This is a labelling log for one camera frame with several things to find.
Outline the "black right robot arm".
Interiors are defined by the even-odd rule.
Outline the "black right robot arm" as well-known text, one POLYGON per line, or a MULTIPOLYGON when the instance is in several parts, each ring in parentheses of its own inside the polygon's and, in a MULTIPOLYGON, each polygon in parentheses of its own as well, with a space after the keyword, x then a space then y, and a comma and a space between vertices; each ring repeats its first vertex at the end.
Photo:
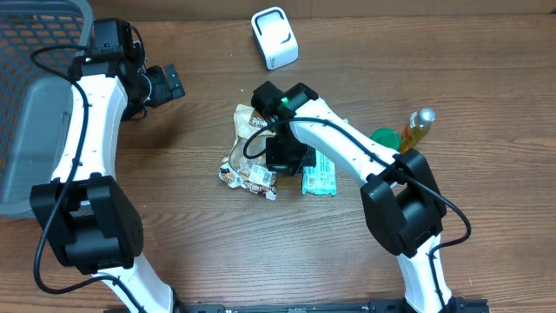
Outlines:
POLYGON ((348 174, 361 193, 366 224, 374 239, 396 256, 406 286, 406 306, 415 312, 448 310, 452 292, 433 250, 447 213, 426 158, 381 145, 339 118, 303 83, 282 91, 271 82, 251 100, 270 124, 266 142, 270 170, 293 176, 315 165, 320 152, 348 174))

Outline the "brown white snack packet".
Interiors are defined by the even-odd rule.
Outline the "brown white snack packet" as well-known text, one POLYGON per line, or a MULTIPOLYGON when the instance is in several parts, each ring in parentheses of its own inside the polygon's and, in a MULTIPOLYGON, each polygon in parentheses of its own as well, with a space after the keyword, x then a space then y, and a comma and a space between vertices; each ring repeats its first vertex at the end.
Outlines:
POLYGON ((222 159, 218 176, 230 188, 243 188, 274 201, 277 196, 276 173, 269 170, 265 155, 248 159, 243 147, 267 122, 251 106, 238 104, 233 115, 235 141, 228 156, 222 159))

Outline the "yellow dish soap bottle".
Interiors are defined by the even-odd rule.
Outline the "yellow dish soap bottle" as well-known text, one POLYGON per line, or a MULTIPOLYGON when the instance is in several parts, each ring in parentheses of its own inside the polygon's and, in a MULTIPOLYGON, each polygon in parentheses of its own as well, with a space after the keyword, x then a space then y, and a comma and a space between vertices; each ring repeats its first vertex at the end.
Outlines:
POLYGON ((435 118, 435 111, 431 108, 413 112, 403 130, 399 133, 399 152, 405 153, 415 148, 430 131, 435 118))

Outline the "teal white wet wipes pack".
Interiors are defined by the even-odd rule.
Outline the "teal white wet wipes pack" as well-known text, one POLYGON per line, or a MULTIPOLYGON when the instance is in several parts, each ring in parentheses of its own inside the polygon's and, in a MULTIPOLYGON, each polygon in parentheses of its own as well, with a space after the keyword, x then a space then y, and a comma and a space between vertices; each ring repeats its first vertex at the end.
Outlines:
POLYGON ((315 166, 303 169, 301 193, 335 196, 337 193, 335 166, 320 151, 315 152, 315 166))

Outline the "green lid white jar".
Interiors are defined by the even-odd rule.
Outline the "green lid white jar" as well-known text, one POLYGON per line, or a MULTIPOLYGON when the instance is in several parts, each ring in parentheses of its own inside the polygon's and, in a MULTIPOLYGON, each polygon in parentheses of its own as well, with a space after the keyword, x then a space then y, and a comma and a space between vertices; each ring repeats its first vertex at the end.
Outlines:
POLYGON ((399 135, 389 128, 377 129, 370 137, 371 140, 393 150, 400 149, 399 135))

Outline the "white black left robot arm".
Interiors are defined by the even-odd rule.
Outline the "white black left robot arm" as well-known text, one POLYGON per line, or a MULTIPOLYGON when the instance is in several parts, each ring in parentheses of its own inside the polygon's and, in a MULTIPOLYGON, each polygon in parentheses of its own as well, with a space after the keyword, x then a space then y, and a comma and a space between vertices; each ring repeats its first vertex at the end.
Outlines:
POLYGON ((121 121, 182 96, 169 89, 160 68, 145 63, 140 43, 129 52, 84 49, 59 76, 67 82, 62 100, 71 116, 50 182, 30 192, 30 207, 43 230, 33 277, 51 295, 102 282, 128 312, 180 312, 175 290, 143 253, 142 220, 116 181, 121 121))

